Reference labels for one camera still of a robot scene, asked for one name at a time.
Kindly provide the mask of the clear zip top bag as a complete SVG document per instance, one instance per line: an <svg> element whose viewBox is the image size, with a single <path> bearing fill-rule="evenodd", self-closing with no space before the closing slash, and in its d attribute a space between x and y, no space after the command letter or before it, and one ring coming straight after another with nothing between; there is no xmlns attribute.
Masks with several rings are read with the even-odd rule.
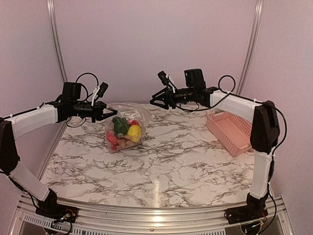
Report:
<svg viewBox="0 0 313 235"><path fill-rule="evenodd" d="M115 153L141 144L153 115L135 103L112 103L109 107L117 114L105 120L108 151Z"/></svg>

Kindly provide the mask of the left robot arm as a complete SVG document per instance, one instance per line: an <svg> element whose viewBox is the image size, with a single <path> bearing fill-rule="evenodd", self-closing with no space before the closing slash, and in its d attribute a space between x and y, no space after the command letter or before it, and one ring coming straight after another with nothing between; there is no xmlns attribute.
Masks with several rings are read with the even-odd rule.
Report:
<svg viewBox="0 0 313 235"><path fill-rule="evenodd" d="M0 168L20 190L25 190L37 199L37 211L48 214L52 218L59 217L66 209L57 203L57 195L47 188L22 163L17 152L15 141L27 133L47 125L61 123L71 117L91 118L91 121L102 121L117 114L117 110L109 108L98 101L108 85L102 83L92 94L92 101L81 100L83 84L66 82L62 93L55 101L43 103L31 110L0 119Z"/></svg>

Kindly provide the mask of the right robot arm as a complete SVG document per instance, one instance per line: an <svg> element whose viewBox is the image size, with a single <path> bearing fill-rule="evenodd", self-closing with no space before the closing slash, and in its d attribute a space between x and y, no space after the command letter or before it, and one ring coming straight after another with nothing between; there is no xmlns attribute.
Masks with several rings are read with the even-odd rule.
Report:
<svg viewBox="0 0 313 235"><path fill-rule="evenodd" d="M201 69L185 70L186 88L178 89L164 71L158 73L164 88L154 94L150 103L163 109L177 108L181 103L195 102L206 109L217 108L239 116L252 124L250 143L254 150L252 186L244 207L228 209L228 218L243 215L253 219L265 207L269 183L274 172L274 153L279 146L280 126L277 109L270 100L252 100L224 91L220 86L207 87Z"/></svg>

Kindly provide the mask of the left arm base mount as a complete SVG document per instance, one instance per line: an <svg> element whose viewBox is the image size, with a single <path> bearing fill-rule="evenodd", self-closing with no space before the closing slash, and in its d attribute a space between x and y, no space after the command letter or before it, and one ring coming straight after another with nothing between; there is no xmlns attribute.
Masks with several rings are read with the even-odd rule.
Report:
<svg viewBox="0 0 313 235"><path fill-rule="evenodd" d="M70 214L69 218L66 218L66 222L75 223L76 217L78 213L77 207L67 206L67 205L61 205L58 204L56 208L54 208L52 211L44 211L43 209L39 208L36 209L36 214L42 215L44 217L52 218L54 220L57 220L58 222L61 222L61 218L65 216L66 214Z"/></svg>

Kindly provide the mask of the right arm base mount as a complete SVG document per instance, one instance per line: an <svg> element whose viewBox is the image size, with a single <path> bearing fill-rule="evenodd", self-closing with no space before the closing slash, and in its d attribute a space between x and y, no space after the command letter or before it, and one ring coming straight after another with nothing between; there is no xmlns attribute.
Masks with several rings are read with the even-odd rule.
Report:
<svg viewBox="0 0 313 235"><path fill-rule="evenodd" d="M229 224L247 222L268 216L267 207L263 207L256 211L248 211L247 206L226 209L224 217Z"/></svg>

